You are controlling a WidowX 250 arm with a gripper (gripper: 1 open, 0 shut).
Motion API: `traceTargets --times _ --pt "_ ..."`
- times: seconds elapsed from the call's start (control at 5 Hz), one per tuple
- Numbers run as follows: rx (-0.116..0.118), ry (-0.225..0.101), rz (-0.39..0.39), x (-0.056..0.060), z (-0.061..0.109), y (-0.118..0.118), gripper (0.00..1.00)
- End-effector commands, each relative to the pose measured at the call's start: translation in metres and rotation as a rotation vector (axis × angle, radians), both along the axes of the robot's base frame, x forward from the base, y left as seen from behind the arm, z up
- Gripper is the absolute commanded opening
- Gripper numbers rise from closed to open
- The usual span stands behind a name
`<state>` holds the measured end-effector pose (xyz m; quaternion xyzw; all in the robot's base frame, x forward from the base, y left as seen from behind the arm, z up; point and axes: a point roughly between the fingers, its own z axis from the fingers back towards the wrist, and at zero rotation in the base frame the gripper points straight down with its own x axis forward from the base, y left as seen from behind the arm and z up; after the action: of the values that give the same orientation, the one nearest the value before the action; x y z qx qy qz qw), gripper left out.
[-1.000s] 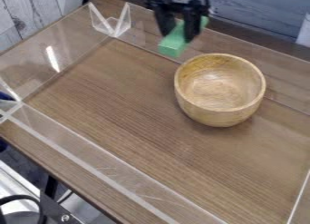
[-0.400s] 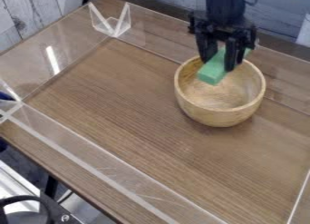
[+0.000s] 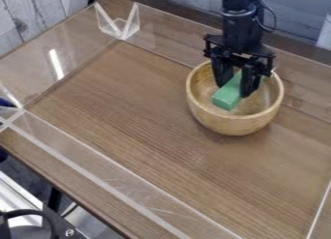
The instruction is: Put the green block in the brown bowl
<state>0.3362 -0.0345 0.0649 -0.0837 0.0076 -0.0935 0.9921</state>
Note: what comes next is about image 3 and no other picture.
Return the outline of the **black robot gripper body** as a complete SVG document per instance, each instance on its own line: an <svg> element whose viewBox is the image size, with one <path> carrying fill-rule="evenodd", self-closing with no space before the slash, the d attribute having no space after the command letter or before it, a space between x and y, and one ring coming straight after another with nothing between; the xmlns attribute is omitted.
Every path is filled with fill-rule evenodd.
<svg viewBox="0 0 331 239"><path fill-rule="evenodd" d="M275 54L261 43L248 46L247 49L239 49L224 43L221 35L207 34L203 40L205 42L204 56L209 60L216 55L227 58L232 64L232 70L241 69L244 65L252 65L260 69L261 75L271 76Z"/></svg>

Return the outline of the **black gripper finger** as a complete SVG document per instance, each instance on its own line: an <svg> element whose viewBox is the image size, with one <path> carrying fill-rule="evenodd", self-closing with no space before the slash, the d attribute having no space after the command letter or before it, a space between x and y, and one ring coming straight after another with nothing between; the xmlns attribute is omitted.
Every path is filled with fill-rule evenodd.
<svg viewBox="0 0 331 239"><path fill-rule="evenodd" d="M211 60L215 82L219 87L223 87L233 77L232 64L227 58L221 58L216 55L212 56Z"/></svg>
<svg viewBox="0 0 331 239"><path fill-rule="evenodd" d="M260 69L252 65L244 65L241 68L240 79L240 97L248 98L251 94L259 89L261 82Z"/></svg>

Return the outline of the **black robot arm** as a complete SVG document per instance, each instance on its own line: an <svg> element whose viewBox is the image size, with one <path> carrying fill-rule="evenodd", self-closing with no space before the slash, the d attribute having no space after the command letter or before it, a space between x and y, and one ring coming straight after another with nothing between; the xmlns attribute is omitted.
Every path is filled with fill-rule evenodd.
<svg viewBox="0 0 331 239"><path fill-rule="evenodd" d="M204 56L211 60L216 85L224 87L241 71L240 97L259 89L263 76L271 76L273 52L263 44L264 9L261 0L221 0L223 34L204 36Z"/></svg>

